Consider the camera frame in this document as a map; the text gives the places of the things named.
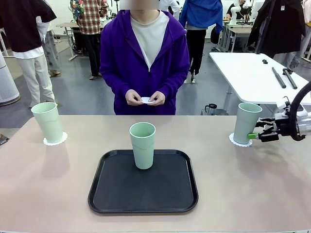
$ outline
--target tray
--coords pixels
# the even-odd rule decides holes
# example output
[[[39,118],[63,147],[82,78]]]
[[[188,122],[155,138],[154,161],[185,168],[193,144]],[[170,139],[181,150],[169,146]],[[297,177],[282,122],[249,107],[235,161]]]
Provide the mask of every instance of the tray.
[[[155,150],[148,170],[135,166],[132,150],[113,150],[98,165],[88,196],[98,213],[176,213],[194,208],[198,191],[190,158],[178,150]]]

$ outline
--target plaid shirt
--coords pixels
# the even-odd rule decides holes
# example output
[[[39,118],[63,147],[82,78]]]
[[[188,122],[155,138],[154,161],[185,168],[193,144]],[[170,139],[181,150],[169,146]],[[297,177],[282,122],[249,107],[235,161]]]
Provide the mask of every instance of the plaid shirt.
[[[84,0],[84,12],[80,15],[78,25],[81,33],[94,35],[101,33],[100,11],[107,13],[108,3],[105,0]]]

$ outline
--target purple zip-up jacket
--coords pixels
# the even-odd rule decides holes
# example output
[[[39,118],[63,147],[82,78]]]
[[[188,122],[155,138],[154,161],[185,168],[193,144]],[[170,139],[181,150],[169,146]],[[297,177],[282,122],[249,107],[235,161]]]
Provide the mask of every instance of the purple zip-up jacket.
[[[133,32],[130,11],[119,11],[102,31],[100,72],[115,94],[117,115],[175,115],[176,93],[187,78],[190,61],[185,29],[170,13],[164,13],[170,21],[161,51],[150,69]],[[129,106],[125,94],[130,89],[141,97],[160,91],[166,97],[165,103],[156,107]]]

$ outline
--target cup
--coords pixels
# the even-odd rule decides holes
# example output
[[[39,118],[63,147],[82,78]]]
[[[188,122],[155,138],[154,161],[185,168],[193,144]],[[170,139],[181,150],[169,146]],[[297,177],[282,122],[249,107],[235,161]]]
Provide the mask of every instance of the cup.
[[[40,103],[32,107],[31,111],[47,142],[57,143],[63,139],[63,129],[60,124],[56,103]]]
[[[262,108],[253,103],[240,103],[233,140],[240,144],[249,142],[248,134],[254,131]]]
[[[148,169],[154,162],[156,128],[147,122],[136,123],[130,128],[135,164]]]

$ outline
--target white paper coaster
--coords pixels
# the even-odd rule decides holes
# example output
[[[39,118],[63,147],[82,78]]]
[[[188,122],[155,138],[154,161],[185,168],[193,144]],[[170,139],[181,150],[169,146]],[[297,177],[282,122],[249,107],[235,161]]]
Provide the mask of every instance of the white paper coaster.
[[[61,141],[56,142],[56,143],[49,143],[49,142],[47,142],[47,139],[44,138],[44,139],[43,139],[43,143],[44,143],[45,145],[47,145],[47,146],[56,146],[56,145],[59,145],[59,144],[65,142],[67,138],[68,138],[68,134],[67,134],[66,132],[63,132],[63,138],[62,138]]]
[[[249,142],[247,144],[240,144],[240,143],[237,143],[236,141],[233,140],[233,135],[234,133],[230,134],[229,135],[229,139],[230,141],[234,144],[234,145],[237,145],[239,147],[250,147],[252,144],[253,144],[253,140],[249,140]]]
[[[149,102],[150,97],[141,97],[141,99],[142,99],[142,101],[139,101],[139,102],[142,102],[142,103],[145,103],[145,104],[149,104],[149,103],[154,103],[155,102],[155,100],[152,101],[152,102]]]

